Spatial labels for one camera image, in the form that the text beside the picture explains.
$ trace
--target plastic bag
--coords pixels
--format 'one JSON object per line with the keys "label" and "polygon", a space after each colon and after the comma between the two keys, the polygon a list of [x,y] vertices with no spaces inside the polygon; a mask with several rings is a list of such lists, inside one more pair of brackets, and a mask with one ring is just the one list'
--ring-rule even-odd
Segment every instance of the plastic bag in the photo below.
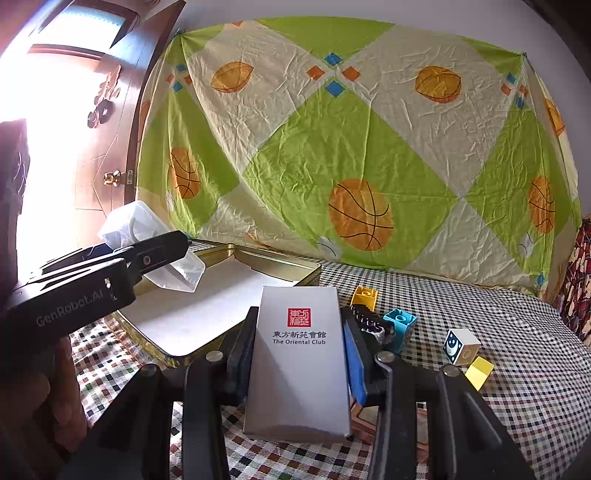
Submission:
{"label": "plastic bag", "polygon": [[[169,231],[144,202],[136,200],[111,211],[98,236],[114,250]],[[203,261],[187,251],[180,260],[146,273],[144,277],[161,288],[192,293],[204,271]]]}

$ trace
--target yellow cube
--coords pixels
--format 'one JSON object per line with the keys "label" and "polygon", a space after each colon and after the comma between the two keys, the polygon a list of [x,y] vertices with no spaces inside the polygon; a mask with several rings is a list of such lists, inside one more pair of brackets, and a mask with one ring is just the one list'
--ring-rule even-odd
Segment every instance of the yellow cube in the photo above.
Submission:
{"label": "yellow cube", "polygon": [[492,363],[484,360],[481,356],[476,357],[476,360],[466,371],[466,378],[470,380],[475,389],[480,390],[494,367]]}
{"label": "yellow cube", "polygon": [[378,290],[374,290],[373,288],[367,288],[359,286],[355,289],[355,293],[353,293],[353,297],[351,298],[351,305],[353,303],[363,303],[367,305],[367,307],[374,312],[375,311],[375,303],[378,300]]}

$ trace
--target white box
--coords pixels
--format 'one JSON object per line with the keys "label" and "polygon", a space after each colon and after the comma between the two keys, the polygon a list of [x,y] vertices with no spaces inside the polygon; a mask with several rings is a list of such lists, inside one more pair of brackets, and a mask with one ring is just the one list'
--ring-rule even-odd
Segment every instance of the white box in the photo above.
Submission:
{"label": "white box", "polygon": [[452,328],[448,331],[443,351],[453,365],[470,365],[480,348],[480,342],[467,328]]}
{"label": "white box", "polygon": [[264,287],[244,433],[296,443],[350,435],[349,386],[335,287]]}

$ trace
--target bed sheet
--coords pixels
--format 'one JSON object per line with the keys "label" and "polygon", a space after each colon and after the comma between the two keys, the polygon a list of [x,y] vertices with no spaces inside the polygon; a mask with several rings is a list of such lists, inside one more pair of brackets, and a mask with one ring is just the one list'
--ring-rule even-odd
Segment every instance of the bed sheet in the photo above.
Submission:
{"label": "bed sheet", "polygon": [[[210,245],[195,244],[194,248]],[[540,480],[566,470],[591,430],[591,352],[536,298],[508,290],[321,261],[320,285],[336,286],[342,305],[358,285],[379,290],[376,310],[400,307],[419,316],[403,358],[425,368],[447,363],[441,345],[448,328],[469,328],[480,354],[495,365],[481,393],[520,447]],[[74,359],[86,414],[94,423],[139,365],[149,359],[119,338],[105,320],[73,334]],[[358,440],[338,445],[253,442],[242,433],[243,410],[223,408],[230,475],[236,480],[367,477],[371,447]],[[171,479],[182,477],[182,405],[171,429]],[[417,478],[425,478],[419,465]]]}

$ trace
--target basketball print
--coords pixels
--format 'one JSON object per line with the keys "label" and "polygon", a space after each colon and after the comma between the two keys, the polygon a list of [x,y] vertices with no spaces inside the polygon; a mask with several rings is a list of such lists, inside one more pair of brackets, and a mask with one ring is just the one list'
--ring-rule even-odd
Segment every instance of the basketball print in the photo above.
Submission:
{"label": "basketball print", "polygon": [[197,164],[191,158],[189,151],[183,147],[174,147],[170,151],[171,180],[178,195],[183,200],[190,200],[199,193],[201,180],[197,172]]}
{"label": "basketball print", "polygon": [[557,136],[560,136],[560,134],[564,132],[564,122],[562,121],[560,112],[556,108],[556,105],[548,99],[546,99],[546,107],[548,107],[548,113],[550,114],[554,131]]}
{"label": "basketball print", "polygon": [[251,79],[252,70],[248,63],[231,61],[213,74],[210,86],[220,93],[239,92]]}
{"label": "basketball print", "polygon": [[449,69],[435,65],[418,72],[414,89],[437,103],[453,102],[462,89],[462,78]]}
{"label": "basketball print", "polygon": [[528,200],[535,228],[539,233],[550,233],[554,229],[556,205],[548,178],[540,175],[532,180]]}
{"label": "basketball print", "polygon": [[337,184],[330,194],[329,216],[339,236],[359,250],[380,250],[394,231],[389,203],[365,180]]}

